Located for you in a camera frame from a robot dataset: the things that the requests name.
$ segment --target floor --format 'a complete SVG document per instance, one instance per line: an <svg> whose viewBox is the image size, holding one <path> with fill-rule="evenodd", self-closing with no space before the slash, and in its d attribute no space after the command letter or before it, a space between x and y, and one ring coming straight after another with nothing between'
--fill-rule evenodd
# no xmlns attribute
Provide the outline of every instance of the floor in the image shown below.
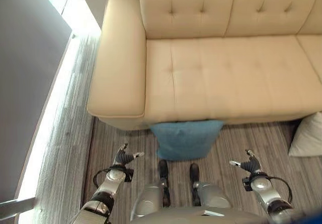
<svg viewBox="0 0 322 224"><path fill-rule="evenodd" d="M260 157L264 171L289 182L293 190L295 208L312 211L322 206L322 157L290 158L287 155L294 129L293 122L262 123L225 126L204 159L199 164L201 180L219 185L231 199L235 208L260 215L264 212L251 192L245 192L242 169L229 165L229 160L247 160L245 149L253 149ZM131 208L145 184L158 180L155 154L157 140L149 130L121 131L95 119L89 155L85 200L95 191L93 175L107 168L120 144L128 142L132 152L144 151L145 156L136 159L132 183L125 183L115 203L112 223L129 223ZM168 162L170 170L170 195L172 206L190 206L188 169L192 161ZM273 184L287 198L287 188L278 181Z"/></svg>
<svg viewBox="0 0 322 224"><path fill-rule="evenodd" d="M94 122L94 118L86 111L86 103L98 39L78 37L80 45L66 96L62 97L52 119L53 131L45 144L36 192L37 202L30 212L32 221L22 218L23 223L68 223L81 205Z"/></svg>

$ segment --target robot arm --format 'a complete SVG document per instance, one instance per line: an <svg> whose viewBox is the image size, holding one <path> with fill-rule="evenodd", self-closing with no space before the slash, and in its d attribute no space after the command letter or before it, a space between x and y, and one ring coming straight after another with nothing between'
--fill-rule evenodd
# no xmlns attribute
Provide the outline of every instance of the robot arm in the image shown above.
<svg viewBox="0 0 322 224"><path fill-rule="evenodd" d="M246 191L254 191L258 202L270 217L271 222L289 223L303 216L303 213L295 212L291 206L292 190L287 182L281 178L268 176L262 171L260 161L253 151L246 150L246 153L250 156L248 162L229 161L229 163L250 172L249 177L243 178L244 188ZM271 183L271 179L279 179L286 183L289 189L289 198L287 201L276 191Z"/></svg>
<svg viewBox="0 0 322 224"><path fill-rule="evenodd" d="M90 201L78 212L72 221L73 224L107 224L109 216L114 206L114 200L124 182L131 182L133 170L127 169L126 164L130 163L137 157L141 157L144 153L127 154L124 150L127 144L122 145L113 162L113 165L104 170L106 178L98 187Z"/></svg>

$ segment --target beige leather sofa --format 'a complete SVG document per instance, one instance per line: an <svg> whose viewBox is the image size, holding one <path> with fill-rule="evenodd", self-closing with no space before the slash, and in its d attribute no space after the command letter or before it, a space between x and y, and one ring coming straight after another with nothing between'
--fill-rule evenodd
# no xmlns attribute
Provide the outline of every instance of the beige leather sofa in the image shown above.
<svg viewBox="0 0 322 224"><path fill-rule="evenodd" d="M109 0L88 111L121 129L322 110L322 0Z"/></svg>

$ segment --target white pillow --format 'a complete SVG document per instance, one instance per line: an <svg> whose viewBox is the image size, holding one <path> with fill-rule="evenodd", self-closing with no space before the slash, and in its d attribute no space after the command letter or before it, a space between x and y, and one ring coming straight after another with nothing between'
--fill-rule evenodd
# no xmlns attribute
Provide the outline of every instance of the white pillow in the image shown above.
<svg viewBox="0 0 322 224"><path fill-rule="evenodd" d="M294 136L289 156L322 156L322 113L305 117Z"/></svg>

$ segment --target black cable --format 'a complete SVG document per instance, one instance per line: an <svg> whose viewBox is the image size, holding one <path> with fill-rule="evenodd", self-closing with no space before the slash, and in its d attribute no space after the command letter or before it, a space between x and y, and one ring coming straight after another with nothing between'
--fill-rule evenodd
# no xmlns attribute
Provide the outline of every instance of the black cable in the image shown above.
<svg viewBox="0 0 322 224"><path fill-rule="evenodd" d="M292 201L293 201L293 193L292 193L292 189L291 189L291 187L290 187L290 185L285 181L285 180L283 180L282 178L280 178L280 177L276 177L276 176L269 176L268 177L268 179L269 180L280 180L280 181L282 181L286 186L287 186L287 188L288 188L288 198L287 198L287 201L288 201L288 203L292 203Z"/></svg>
<svg viewBox="0 0 322 224"><path fill-rule="evenodd" d="M111 170L118 170L118 171L121 171L123 172L127 177L125 177L125 182L131 182L132 180L132 176L133 176L133 172L131 172L130 169L126 169L123 165L113 165L107 169L102 169L102 170L99 170L93 177L93 183L94 185L96 186L96 188L99 187L99 185L97 184L97 176L102 173L102 172L105 172L106 174L108 172L110 172Z"/></svg>
<svg viewBox="0 0 322 224"><path fill-rule="evenodd" d="M93 177L93 183L95 185L96 188L99 187L99 185L97 184L97 176L102 173L102 172L105 172L105 173L108 173L109 171L111 170L111 168L107 168L107 169L103 169L103 170L99 170Z"/></svg>

